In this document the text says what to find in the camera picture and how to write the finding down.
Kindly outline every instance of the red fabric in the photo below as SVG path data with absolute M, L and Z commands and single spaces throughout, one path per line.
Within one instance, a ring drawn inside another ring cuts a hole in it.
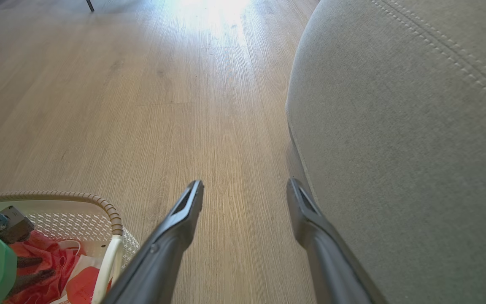
M 79 260 L 72 250 L 62 250 L 56 241 L 49 239 L 38 231 L 33 231 L 29 239 L 22 243 L 10 245 L 17 256 L 39 256 L 43 259 L 39 265 L 17 270 L 17 275 L 29 275 L 54 269 L 55 273 L 48 279 L 30 286 L 11 298 L 5 304 L 48 304 L 61 297 L 65 284 Z

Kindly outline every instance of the basket handle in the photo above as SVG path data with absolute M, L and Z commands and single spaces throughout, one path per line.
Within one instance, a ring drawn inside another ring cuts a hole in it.
M 15 191 L 0 193 L 0 202 L 25 200 L 67 200 L 95 204 L 108 214 L 110 222 L 112 222 L 112 234 L 123 235 L 121 216 L 112 204 L 98 195 L 69 191 Z

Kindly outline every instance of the wood grain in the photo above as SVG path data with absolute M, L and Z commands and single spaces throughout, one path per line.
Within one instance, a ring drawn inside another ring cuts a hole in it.
M 284 104 L 316 4 L 0 0 L 0 192 L 98 194 L 144 241 L 202 179 L 173 302 L 314 302 Z

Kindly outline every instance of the floor plank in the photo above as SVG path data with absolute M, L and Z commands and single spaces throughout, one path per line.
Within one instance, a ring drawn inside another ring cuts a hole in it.
M 0 192 L 98 194 L 144 241 L 202 179 L 173 302 L 314 302 L 284 104 L 316 4 L 0 0 Z

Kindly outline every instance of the gray fabric upholstery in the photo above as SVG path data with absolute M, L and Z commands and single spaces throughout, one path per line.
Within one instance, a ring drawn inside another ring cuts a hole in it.
M 322 0 L 287 115 L 314 198 L 387 300 L 486 303 L 486 1 Z

